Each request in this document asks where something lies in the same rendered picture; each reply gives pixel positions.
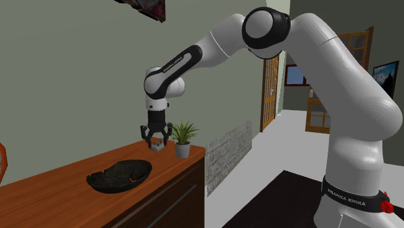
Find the black framed mountain picture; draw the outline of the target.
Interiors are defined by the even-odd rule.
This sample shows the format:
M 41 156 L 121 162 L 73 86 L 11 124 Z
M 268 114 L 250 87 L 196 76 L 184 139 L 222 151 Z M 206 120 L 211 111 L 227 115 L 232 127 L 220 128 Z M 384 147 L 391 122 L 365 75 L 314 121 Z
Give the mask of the black framed mountain picture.
M 399 61 L 386 63 L 373 68 L 372 78 L 393 98 Z

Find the black bowl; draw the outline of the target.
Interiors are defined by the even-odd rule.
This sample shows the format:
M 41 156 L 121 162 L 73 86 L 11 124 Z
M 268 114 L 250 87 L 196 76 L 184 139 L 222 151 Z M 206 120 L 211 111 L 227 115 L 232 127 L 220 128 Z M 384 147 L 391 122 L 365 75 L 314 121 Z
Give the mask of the black bowl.
M 151 174 L 152 168 L 145 160 L 119 161 L 103 172 L 88 175 L 86 182 L 98 192 L 117 194 L 139 186 Z

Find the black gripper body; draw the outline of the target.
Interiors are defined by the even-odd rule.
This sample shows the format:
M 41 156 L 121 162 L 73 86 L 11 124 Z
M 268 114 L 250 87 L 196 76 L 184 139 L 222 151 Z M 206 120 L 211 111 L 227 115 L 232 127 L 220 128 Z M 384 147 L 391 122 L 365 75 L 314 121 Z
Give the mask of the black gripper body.
M 148 128 L 152 132 L 163 131 L 166 127 L 165 110 L 151 111 L 148 110 Z

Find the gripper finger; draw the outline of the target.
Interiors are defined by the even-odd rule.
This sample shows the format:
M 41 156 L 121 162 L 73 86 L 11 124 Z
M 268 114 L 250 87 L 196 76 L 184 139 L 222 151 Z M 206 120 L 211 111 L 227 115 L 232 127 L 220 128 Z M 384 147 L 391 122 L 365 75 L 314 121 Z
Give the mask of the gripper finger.
M 167 145 L 169 137 L 172 135 L 172 127 L 173 124 L 171 122 L 168 122 L 164 124 L 160 129 L 160 132 L 163 135 L 163 143 L 165 146 Z
M 140 132 L 141 132 L 142 139 L 144 139 L 147 142 L 148 148 L 151 149 L 152 148 L 151 139 L 155 132 L 153 130 L 149 129 L 149 127 L 146 125 L 140 126 Z

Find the brown wooden sideboard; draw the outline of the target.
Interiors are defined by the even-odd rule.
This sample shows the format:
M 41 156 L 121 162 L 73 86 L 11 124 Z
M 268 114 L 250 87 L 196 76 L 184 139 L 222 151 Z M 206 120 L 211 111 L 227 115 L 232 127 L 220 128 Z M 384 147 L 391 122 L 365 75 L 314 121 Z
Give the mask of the brown wooden sideboard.
M 87 184 L 128 159 L 152 165 L 139 186 L 104 194 Z M 203 147 L 180 159 L 172 141 L 160 152 L 139 141 L 0 187 L 0 228 L 204 228 L 204 165 Z

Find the green plant in grey pot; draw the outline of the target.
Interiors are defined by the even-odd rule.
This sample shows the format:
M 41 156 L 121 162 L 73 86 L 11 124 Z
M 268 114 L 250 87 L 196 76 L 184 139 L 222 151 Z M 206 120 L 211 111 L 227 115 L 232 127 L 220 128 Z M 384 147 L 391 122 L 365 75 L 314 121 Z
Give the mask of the green plant in grey pot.
M 190 153 L 190 140 L 197 136 L 196 131 L 199 131 L 194 126 L 194 123 L 180 121 L 179 124 L 172 125 L 172 139 L 176 141 L 175 152 L 180 159 L 186 159 Z

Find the dark framed wall picture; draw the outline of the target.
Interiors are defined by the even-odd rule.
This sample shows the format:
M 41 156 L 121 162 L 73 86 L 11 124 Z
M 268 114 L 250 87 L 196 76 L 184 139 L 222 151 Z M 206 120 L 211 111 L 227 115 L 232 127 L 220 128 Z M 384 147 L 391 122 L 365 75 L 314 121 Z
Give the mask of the dark framed wall picture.
M 166 0 L 114 0 L 120 4 L 127 4 L 139 13 L 161 23 L 166 21 Z

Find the window with red frame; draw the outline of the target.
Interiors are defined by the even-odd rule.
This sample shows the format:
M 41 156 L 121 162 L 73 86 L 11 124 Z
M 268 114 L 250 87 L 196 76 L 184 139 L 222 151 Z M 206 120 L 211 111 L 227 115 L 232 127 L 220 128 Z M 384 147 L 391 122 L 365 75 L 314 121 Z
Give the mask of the window with red frame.
M 308 80 L 296 64 L 286 65 L 285 86 L 309 86 Z

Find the wooden door with glass panes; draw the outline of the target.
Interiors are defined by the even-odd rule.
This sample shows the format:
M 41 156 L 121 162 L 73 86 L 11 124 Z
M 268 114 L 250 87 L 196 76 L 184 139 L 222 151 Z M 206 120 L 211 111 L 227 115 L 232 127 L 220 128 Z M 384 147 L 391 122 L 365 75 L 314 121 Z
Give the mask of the wooden door with glass panes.
M 366 71 L 369 66 L 373 33 L 374 26 L 368 27 L 365 31 L 339 34 L 339 38 L 345 47 Z M 312 87 L 309 87 L 305 130 L 329 134 L 330 121 L 330 115 L 312 90 Z
M 274 58 L 264 60 L 260 132 L 263 132 L 265 128 L 275 119 L 278 64 L 279 54 Z

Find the dark robot stand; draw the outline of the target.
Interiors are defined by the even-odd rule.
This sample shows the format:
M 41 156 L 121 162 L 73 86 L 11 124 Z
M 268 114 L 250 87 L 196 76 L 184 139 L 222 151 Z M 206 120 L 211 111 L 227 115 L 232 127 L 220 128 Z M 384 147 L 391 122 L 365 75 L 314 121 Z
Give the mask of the dark robot stand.
M 313 218 L 324 196 L 321 186 L 284 170 L 222 228 L 318 228 Z

